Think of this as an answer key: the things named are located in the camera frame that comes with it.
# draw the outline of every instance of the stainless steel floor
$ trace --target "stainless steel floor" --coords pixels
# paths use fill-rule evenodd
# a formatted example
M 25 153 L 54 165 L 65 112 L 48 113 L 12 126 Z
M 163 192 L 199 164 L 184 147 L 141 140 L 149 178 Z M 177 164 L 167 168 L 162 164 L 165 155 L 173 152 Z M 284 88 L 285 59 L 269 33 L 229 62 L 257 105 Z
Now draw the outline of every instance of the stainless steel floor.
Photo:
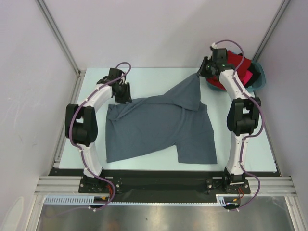
M 240 212 L 207 206 L 111 205 L 92 212 L 45 205 L 37 231 L 293 231 L 284 198 L 257 198 Z

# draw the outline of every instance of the table surface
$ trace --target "table surface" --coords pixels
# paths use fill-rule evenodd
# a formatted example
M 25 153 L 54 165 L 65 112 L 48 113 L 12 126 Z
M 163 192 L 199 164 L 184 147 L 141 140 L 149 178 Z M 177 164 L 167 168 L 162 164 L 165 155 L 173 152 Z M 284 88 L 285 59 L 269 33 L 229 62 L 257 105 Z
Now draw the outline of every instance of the table surface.
M 196 68 L 132 68 L 128 74 L 127 81 L 130 82 L 133 99 L 150 97 L 164 94 L 196 71 Z M 107 75 L 108 72 L 109 68 L 87 69 L 78 102 L 88 97 L 94 90 L 96 82 Z M 106 163 L 105 120 L 108 105 L 115 103 L 114 99 L 109 99 L 96 113 L 99 134 L 95 144 L 103 168 L 121 170 L 223 171 L 229 159 L 231 145 L 231 134 L 226 124 L 231 100 L 226 92 L 211 90 L 204 78 L 200 79 L 200 87 L 201 102 L 208 106 L 208 115 L 214 130 L 217 164 L 179 163 L 175 146 L 144 156 Z M 260 136 L 250 139 L 245 166 L 248 171 L 276 172 L 270 144 L 264 131 Z M 79 152 L 70 144 L 69 140 L 65 142 L 59 168 L 83 168 Z

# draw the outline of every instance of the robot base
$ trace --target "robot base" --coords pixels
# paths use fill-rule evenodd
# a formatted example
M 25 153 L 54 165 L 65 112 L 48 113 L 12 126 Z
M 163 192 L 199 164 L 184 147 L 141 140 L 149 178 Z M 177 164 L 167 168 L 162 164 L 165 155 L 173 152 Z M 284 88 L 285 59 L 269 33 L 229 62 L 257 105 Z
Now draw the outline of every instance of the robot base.
M 104 178 L 103 171 L 100 174 L 100 177 Z M 115 192 L 118 193 L 120 189 L 121 179 L 120 178 L 112 178 L 108 179 L 115 185 Z M 93 178 L 93 177 L 88 177 L 86 175 L 82 175 L 80 184 L 79 184 L 79 193 L 109 193 L 107 186 L 107 182 Z
M 206 180 L 206 193 L 213 194 L 239 194 L 239 188 L 242 189 L 244 194 L 250 194 L 250 187 L 248 180 L 244 180 L 244 184 L 228 185 L 224 178 L 221 179 L 207 179 Z

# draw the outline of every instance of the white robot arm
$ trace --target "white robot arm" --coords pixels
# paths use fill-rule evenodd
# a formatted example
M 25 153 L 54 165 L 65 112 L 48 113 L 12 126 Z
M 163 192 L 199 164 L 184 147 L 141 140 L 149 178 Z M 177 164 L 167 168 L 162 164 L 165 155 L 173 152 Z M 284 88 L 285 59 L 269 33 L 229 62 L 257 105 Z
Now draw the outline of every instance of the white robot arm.
M 227 63 L 227 50 L 217 49 L 215 44 L 211 46 L 211 50 L 212 54 L 204 58 L 198 75 L 205 78 L 215 76 L 225 87 L 232 100 L 227 116 L 227 127 L 231 132 L 231 148 L 222 182 L 218 183 L 219 186 L 215 186 L 214 183 L 217 181 L 207 180 L 207 187 L 208 189 L 222 188 L 224 192 L 236 193 L 244 183 L 248 186 L 248 182 L 245 180 L 247 173 L 244 169 L 245 156 L 249 136 L 258 126 L 261 101 L 259 98 L 254 98 L 245 89 L 238 78 L 236 68 Z
M 96 112 L 113 96 L 116 103 L 132 102 L 130 86 L 126 83 L 127 73 L 110 68 L 109 75 L 97 82 L 90 96 L 78 104 L 69 104 L 66 107 L 65 136 L 79 149 L 86 177 L 99 176 L 103 170 L 95 147 L 98 135 Z

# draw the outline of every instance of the white wall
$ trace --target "white wall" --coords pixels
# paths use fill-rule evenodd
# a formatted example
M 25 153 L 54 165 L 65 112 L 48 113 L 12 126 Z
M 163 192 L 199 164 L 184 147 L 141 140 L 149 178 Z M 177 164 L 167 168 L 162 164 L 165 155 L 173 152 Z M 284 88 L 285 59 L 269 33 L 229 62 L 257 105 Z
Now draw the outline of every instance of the white wall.
M 2 0 L 0 25 L 0 227 L 21 196 L 21 228 L 76 76 L 34 0 Z
M 199 67 L 209 46 L 252 58 L 282 0 L 45 0 L 80 68 Z
M 291 1 L 260 57 L 267 83 L 259 93 L 275 154 L 292 176 L 308 215 L 308 1 Z

